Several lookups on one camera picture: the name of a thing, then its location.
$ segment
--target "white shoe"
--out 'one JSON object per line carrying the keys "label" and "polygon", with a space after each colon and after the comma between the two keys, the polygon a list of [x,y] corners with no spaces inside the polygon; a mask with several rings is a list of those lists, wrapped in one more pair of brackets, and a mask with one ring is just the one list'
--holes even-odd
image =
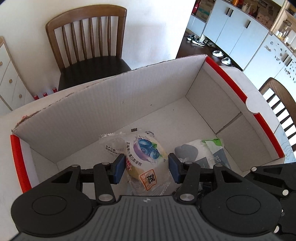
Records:
{"label": "white shoe", "polygon": [[231,65],[231,60],[228,57],[225,57],[223,59],[221,59],[221,63],[226,64],[226,65]]}
{"label": "white shoe", "polygon": [[220,50],[215,50],[212,54],[219,58],[224,57],[224,54]]}

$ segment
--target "chair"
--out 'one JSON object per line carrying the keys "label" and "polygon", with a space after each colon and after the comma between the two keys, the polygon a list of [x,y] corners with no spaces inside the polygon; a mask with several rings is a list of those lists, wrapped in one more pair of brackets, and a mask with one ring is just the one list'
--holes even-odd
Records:
{"label": "chair", "polygon": [[[66,89],[75,85],[90,82],[97,79],[106,78],[109,76],[127,72],[130,67],[121,58],[123,47],[123,35],[126,22],[127,9],[115,5],[91,5],[80,7],[64,12],[46,24],[46,32],[54,53],[54,57],[61,71],[59,80],[59,90]],[[117,38],[116,38],[116,56],[111,56],[111,16],[118,17]],[[108,56],[103,56],[103,34],[102,34],[102,17],[107,17],[107,49]],[[94,36],[93,19],[97,18],[98,36]],[[83,19],[88,19],[89,42],[91,58],[87,59],[86,37],[83,28]],[[76,39],[74,22],[79,21],[79,31],[81,39],[82,52],[79,51],[78,42]],[[61,27],[62,38],[66,52],[67,59],[63,61],[61,49],[59,48],[56,32]],[[65,27],[71,29],[71,39],[73,44],[72,56],[71,48],[67,39]],[[99,42],[100,56],[95,56],[96,37]]]}
{"label": "chair", "polygon": [[[289,130],[295,123],[296,123],[296,103],[289,91],[276,79],[269,78],[259,89],[260,93],[263,95],[268,89],[271,89],[274,94],[269,97],[266,101],[269,103],[275,96],[278,96],[279,101],[275,103],[271,109],[274,110],[281,102],[284,105],[284,108],[281,109],[278,113],[276,113],[276,117],[279,117],[280,114],[282,114],[285,110],[288,111],[289,115],[285,117],[283,120],[280,121],[280,124],[282,125],[287,119],[291,117],[293,123],[290,124],[288,127],[284,129],[286,132]],[[291,139],[294,135],[296,135],[296,132],[288,136],[288,139]],[[292,145],[292,150],[296,151],[296,144]]]}

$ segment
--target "blueberry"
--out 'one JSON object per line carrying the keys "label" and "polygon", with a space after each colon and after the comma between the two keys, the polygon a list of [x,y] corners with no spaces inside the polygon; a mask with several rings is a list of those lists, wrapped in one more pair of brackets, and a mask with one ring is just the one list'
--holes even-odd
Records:
{"label": "blueberry", "polygon": [[145,145],[148,147],[152,147],[152,143],[149,140],[145,140],[145,139],[140,139],[138,140],[139,145]]}
{"label": "blueberry", "polygon": [[150,148],[150,157],[152,159],[157,159],[159,157],[159,151],[154,148]]}
{"label": "blueberry", "polygon": [[139,145],[141,148],[141,151],[145,154],[145,155],[150,155],[150,148],[148,146],[145,145]]}

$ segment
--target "floor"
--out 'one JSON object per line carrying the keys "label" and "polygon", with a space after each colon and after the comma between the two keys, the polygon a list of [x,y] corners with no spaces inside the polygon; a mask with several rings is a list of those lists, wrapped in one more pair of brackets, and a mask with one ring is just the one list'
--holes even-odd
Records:
{"label": "floor", "polygon": [[[181,45],[180,45],[180,48],[179,48],[176,58],[182,58],[182,57],[196,55],[196,54],[206,54],[206,55],[210,56],[218,65],[226,66],[225,64],[221,63],[220,58],[212,55],[212,52],[214,50],[217,50],[218,48],[212,48],[207,45],[205,45],[204,47],[195,45],[195,44],[187,41],[186,37],[188,35],[189,35],[189,33],[187,33],[187,32],[184,33],[184,37],[182,39],[182,42],[181,42]],[[236,63],[233,62],[233,65],[236,66],[238,69],[242,70]]]}

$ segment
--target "orange label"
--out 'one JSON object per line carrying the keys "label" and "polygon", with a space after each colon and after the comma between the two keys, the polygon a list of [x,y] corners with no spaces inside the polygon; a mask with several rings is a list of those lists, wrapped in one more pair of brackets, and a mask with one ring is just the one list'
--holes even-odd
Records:
{"label": "orange label", "polygon": [[154,185],[157,184],[155,172],[153,169],[142,173],[139,177],[146,191],[149,191]]}

